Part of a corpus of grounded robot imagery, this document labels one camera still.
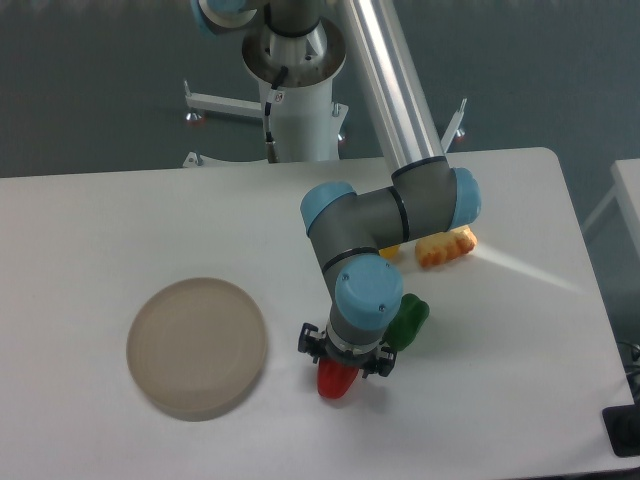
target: aluminum arm tube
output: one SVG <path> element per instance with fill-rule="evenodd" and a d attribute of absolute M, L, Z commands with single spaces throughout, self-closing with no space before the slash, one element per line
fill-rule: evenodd
<path fill-rule="evenodd" d="M 382 152 L 395 172 L 444 152 L 391 0 L 337 2 Z"/>

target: green pepper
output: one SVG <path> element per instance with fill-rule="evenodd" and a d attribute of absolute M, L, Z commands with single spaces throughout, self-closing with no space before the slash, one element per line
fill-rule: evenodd
<path fill-rule="evenodd" d="M 429 316 L 429 305 L 413 293 L 402 297 L 400 310 L 382 337 L 391 348 L 401 352 L 416 339 L 416 335 Z"/>

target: round plate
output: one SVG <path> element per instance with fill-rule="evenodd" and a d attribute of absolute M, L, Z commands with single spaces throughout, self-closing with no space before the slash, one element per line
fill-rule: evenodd
<path fill-rule="evenodd" d="M 253 299 L 224 280 L 194 278 L 165 288 L 142 307 L 129 331 L 127 363 L 161 410 L 201 421 L 244 398 L 266 350 Z"/>

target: blue joint cap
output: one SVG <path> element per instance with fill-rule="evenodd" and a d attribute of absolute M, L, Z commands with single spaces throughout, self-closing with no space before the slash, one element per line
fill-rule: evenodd
<path fill-rule="evenodd" d="M 400 310 L 402 275 L 378 255 L 361 255 L 347 264 L 336 281 L 336 306 L 361 330 L 386 328 Z"/>
<path fill-rule="evenodd" d="M 204 19 L 204 14 L 200 9 L 200 4 L 198 0 L 191 0 L 189 3 L 191 4 L 191 13 L 193 13 L 193 18 L 195 19 L 196 24 L 198 25 L 198 30 L 200 30 L 200 33 L 207 35 L 209 37 L 215 37 L 216 35 L 209 29 L 209 26 L 207 25 L 207 22 Z"/>
<path fill-rule="evenodd" d="M 237 13 L 244 8 L 247 0 L 207 0 L 211 10 L 225 13 Z"/>
<path fill-rule="evenodd" d="M 311 225 L 325 208 L 345 195 L 355 194 L 353 187 L 346 182 L 323 183 L 311 189 L 304 196 L 300 205 L 300 213 L 302 213 L 302 219 L 307 228 L 307 235 L 309 235 Z"/>
<path fill-rule="evenodd" d="M 480 188 L 471 172 L 466 168 L 454 168 L 453 172 L 456 175 L 458 193 L 449 230 L 473 223 L 482 208 Z"/>

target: cable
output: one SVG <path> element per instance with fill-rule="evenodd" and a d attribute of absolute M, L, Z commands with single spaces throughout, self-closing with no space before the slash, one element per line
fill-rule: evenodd
<path fill-rule="evenodd" d="M 616 341 L 618 345 L 624 345 L 631 349 L 631 359 L 637 362 L 640 359 L 640 345 L 631 342 Z"/>
<path fill-rule="evenodd" d="M 275 80 L 271 84 L 271 91 L 267 95 L 267 101 L 264 104 L 265 141 L 267 143 L 273 143 L 275 141 L 273 139 L 273 134 L 271 133 L 271 107 L 273 105 L 273 100 L 275 99 L 275 92 L 284 83 L 288 74 L 289 74 L 289 69 L 287 67 L 285 66 L 280 67 L 280 72 L 278 72 L 278 75 L 276 76 Z"/>

